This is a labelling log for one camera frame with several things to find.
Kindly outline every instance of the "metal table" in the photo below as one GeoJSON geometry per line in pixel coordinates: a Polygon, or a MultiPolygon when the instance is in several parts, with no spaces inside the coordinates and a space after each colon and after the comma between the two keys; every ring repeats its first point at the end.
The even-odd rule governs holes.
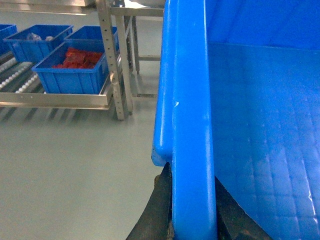
{"type": "Polygon", "coordinates": [[[116,26],[118,28],[120,53],[123,56],[122,68],[124,82],[127,83],[126,99],[128,109],[132,112],[132,98],[150,99],[155,94],[131,94],[129,79],[130,72],[133,70],[133,56],[135,70],[140,73],[140,61],[159,61],[160,56],[156,55],[139,55],[138,33],[136,25],[136,16],[142,17],[163,17],[166,0],[116,0],[107,3],[107,12],[115,16],[116,26]],[[126,26],[129,26],[131,36],[126,32],[126,26]]]}

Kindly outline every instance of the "metal table leg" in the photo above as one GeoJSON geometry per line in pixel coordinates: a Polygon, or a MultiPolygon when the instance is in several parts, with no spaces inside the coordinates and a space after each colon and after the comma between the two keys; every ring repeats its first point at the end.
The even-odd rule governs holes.
{"type": "Polygon", "coordinates": [[[135,70],[136,70],[137,74],[140,74],[138,33],[137,33],[137,19],[136,19],[136,16],[132,17],[132,33],[133,33],[133,50],[134,50],[135,70]]]}
{"type": "Polygon", "coordinates": [[[131,113],[133,111],[133,103],[131,98],[130,68],[129,68],[129,62],[128,62],[128,45],[127,45],[127,35],[129,35],[128,31],[130,31],[130,29],[128,29],[127,35],[126,35],[125,20],[123,16],[115,16],[115,21],[116,21],[118,37],[119,37],[125,97],[126,97],[128,111],[131,113]]]}

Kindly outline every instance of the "metal shelf frame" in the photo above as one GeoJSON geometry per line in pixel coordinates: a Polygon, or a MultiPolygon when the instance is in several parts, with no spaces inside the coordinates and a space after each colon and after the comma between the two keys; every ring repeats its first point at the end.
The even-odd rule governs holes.
{"type": "MultiPolygon", "coordinates": [[[[39,0],[28,0],[21,4],[19,0],[0,0],[0,11],[24,12],[22,6],[26,9],[26,12],[77,14],[78,11],[80,13],[88,6],[88,9],[96,9],[107,56],[109,75],[101,92],[97,95],[46,94],[38,76],[30,71],[30,66],[19,68],[20,65],[13,59],[12,54],[7,53],[0,56],[0,70],[2,69],[2,73],[0,72],[0,107],[109,110],[114,105],[117,118],[124,120],[127,100],[129,100],[127,110],[130,113],[133,111],[129,79],[123,77],[123,71],[127,71],[127,69],[123,70],[122,61],[125,62],[124,65],[127,65],[128,55],[121,56],[115,49],[109,0],[59,0],[54,4],[50,4],[51,1],[48,0],[41,2],[39,4],[39,0]],[[7,79],[1,78],[4,73],[14,69],[16,69],[16,72],[13,72],[11,76],[9,74],[10,77],[7,79]]],[[[132,19],[126,24],[124,33],[126,38],[130,36],[131,26],[132,19]]]]}

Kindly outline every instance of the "black plastic part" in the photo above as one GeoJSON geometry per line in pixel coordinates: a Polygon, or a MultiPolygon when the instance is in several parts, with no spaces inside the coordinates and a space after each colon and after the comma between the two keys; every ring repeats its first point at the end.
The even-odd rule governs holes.
{"type": "Polygon", "coordinates": [[[219,240],[272,240],[215,178],[219,240]]]}
{"type": "Polygon", "coordinates": [[[166,240],[171,217],[172,173],[167,162],[140,219],[126,240],[166,240]]]}

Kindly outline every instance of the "shelf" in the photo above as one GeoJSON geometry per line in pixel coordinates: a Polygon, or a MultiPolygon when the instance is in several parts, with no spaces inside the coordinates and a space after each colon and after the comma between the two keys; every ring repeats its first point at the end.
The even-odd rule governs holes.
{"type": "Polygon", "coordinates": [[[107,77],[99,94],[45,93],[29,62],[17,63],[10,53],[0,56],[0,107],[63,108],[108,110],[112,104],[113,86],[107,77]]]}
{"type": "Polygon", "coordinates": [[[87,7],[95,0],[55,0],[54,4],[52,0],[0,0],[0,3],[6,4],[38,4],[38,5],[62,5],[62,6],[78,6],[87,7]]]}
{"type": "Polygon", "coordinates": [[[96,10],[94,0],[0,0],[0,11],[88,15],[96,10]]]}

